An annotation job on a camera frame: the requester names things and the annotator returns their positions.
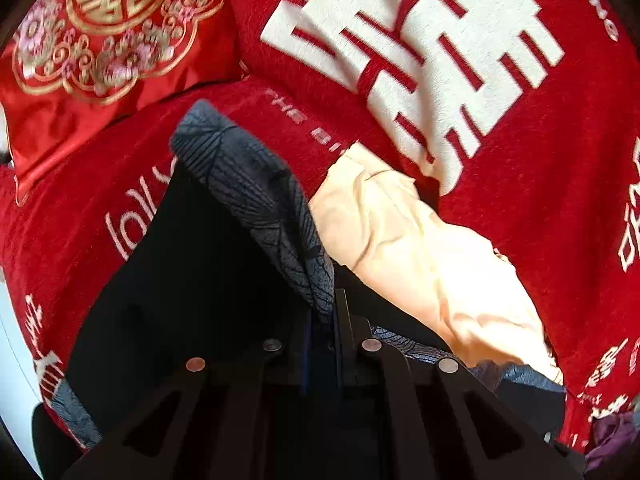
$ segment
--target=metal screw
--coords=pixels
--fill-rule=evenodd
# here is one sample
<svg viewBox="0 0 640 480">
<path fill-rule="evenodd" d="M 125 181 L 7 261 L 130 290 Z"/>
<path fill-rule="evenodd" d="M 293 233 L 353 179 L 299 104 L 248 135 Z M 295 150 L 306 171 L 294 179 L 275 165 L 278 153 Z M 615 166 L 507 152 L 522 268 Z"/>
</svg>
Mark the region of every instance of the metal screw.
<svg viewBox="0 0 640 480">
<path fill-rule="evenodd" d="M 367 352 L 377 352 L 382 348 L 382 343 L 375 338 L 365 339 L 362 342 L 362 348 Z"/>
<path fill-rule="evenodd" d="M 460 366 L 458 365 L 458 361 L 456 361 L 455 359 L 445 357 L 444 359 L 440 359 L 440 361 L 438 361 L 438 368 L 446 374 L 454 374 L 458 371 L 458 368 L 460 368 Z"/>
<path fill-rule="evenodd" d="M 186 367 L 190 372 L 201 372 L 206 365 L 207 363 L 202 357 L 192 357 L 187 361 Z"/>
<path fill-rule="evenodd" d="M 277 352 L 282 348 L 282 343 L 277 339 L 265 339 L 262 348 L 267 352 Z"/>
</svg>

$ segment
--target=white wall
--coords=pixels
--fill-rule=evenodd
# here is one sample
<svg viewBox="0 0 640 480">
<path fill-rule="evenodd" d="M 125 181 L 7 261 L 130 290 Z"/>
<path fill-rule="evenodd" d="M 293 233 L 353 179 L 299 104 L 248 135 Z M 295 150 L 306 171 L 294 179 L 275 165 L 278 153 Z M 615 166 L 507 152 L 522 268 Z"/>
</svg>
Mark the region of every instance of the white wall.
<svg viewBox="0 0 640 480">
<path fill-rule="evenodd" d="M 23 455 L 42 476 L 31 437 L 31 415 L 40 402 L 31 353 L 22 338 L 6 286 L 0 283 L 0 416 Z"/>
</svg>

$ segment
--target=purple fabric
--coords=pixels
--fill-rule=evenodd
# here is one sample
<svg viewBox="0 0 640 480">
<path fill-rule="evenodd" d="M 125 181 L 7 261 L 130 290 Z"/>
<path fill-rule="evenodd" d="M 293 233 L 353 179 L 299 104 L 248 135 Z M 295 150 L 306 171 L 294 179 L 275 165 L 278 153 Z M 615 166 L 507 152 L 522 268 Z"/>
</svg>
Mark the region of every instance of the purple fabric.
<svg viewBox="0 0 640 480">
<path fill-rule="evenodd" d="M 611 458 L 638 435 L 633 412 L 613 413 L 593 423 L 595 446 L 587 453 L 587 471 L 596 469 L 603 460 Z"/>
</svg>

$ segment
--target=red satin pillow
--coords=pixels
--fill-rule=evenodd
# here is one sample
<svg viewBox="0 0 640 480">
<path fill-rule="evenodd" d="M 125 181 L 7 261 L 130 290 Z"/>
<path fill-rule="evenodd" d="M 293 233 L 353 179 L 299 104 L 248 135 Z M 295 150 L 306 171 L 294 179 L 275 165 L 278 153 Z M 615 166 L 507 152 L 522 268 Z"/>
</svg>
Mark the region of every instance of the red satin pillow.
<svg viewBox="0 0 640 480">
<path fill-rule="evenodd" d="M 238 61 L 226 0 L 37 0 L 0 57 L 16 200 L 114 120 L 237 79 Z"/>
</svg>

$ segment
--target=beige garment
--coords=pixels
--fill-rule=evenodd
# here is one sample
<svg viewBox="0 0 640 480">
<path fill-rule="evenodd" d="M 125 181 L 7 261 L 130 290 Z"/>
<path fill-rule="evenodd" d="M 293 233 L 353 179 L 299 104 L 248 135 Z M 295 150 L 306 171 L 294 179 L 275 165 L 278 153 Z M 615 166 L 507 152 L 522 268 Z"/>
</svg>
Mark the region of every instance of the beige garment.
<svg viewBox="0 0 640 480">
<path fill-rule="evenodd" d="M 412 179 L 354 144 L 309 205 L 329 255 L 436 331 L 465 364 L 514 361 L 561 382 L 515 268 L 486 238 L 444 223 Z"/>
</svg>

